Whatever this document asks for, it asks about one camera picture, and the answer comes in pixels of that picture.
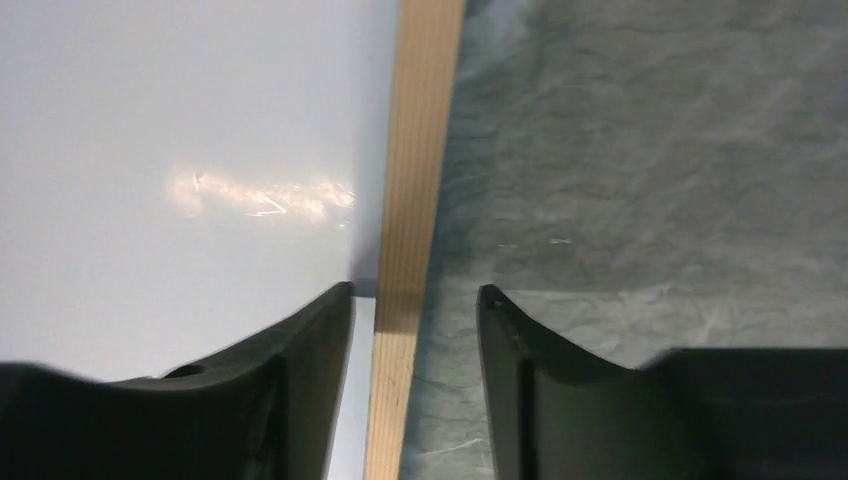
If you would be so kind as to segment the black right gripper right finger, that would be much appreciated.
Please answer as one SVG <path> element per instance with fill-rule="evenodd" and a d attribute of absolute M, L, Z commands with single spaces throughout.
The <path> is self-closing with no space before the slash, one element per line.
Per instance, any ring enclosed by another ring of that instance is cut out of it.
<path fill-rule="evenodd" d="M 843 479 L 847 353 L 679 348 L 627 369 L 478 293 L 499 479 Z"/>

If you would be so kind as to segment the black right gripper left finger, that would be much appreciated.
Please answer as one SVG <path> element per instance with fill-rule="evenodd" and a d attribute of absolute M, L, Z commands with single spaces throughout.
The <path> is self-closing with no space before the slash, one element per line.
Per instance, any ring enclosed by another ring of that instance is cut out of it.
<path fill-rule="evenodd" d="M 1 367 L 5 479 L 321 479 L 354 289 L 161 378 L 97 382 Z"/>

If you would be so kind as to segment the hot air balloon photo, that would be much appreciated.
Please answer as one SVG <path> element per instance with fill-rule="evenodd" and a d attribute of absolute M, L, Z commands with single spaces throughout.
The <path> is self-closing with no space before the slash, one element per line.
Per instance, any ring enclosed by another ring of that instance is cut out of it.
<path fill-rule="evenodd" d="M 5 1 L 1 358 L 160 378 L 355 285 L 363 477 L 395 1 Z"/>

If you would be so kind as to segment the blue wooden picture frame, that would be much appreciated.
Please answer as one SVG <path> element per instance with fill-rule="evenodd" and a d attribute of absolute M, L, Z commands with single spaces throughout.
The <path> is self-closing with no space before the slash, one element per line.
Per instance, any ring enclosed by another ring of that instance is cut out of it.
<path fill-rule="evenodd" d="M 363 477 L 395 479 L 465 4 L 398 5 Z"/>

